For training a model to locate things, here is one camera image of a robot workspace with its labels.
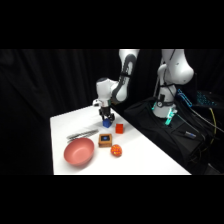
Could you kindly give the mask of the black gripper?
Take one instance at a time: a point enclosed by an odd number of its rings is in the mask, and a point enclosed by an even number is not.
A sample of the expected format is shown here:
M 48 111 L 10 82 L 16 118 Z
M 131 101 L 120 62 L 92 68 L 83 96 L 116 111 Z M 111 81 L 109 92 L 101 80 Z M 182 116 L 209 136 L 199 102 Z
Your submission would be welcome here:
M 102 120 L 105 121 L 110 117 L 110 120 L 113 122 L 115 120 L 115 115 L 114 113 L 111 112 L 111 107 L 101 107 L 99 109 L 99 114 L 102 116 Z

